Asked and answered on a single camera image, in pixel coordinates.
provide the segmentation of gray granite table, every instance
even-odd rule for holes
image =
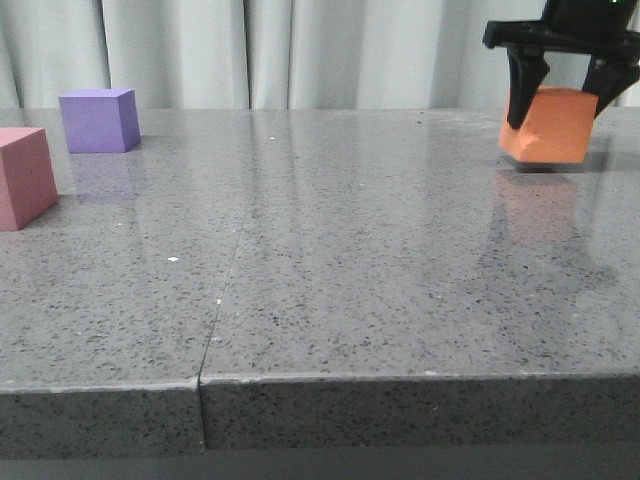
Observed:
[[[640,111],[141,110],[0,233],[0,458],[640,439]]]

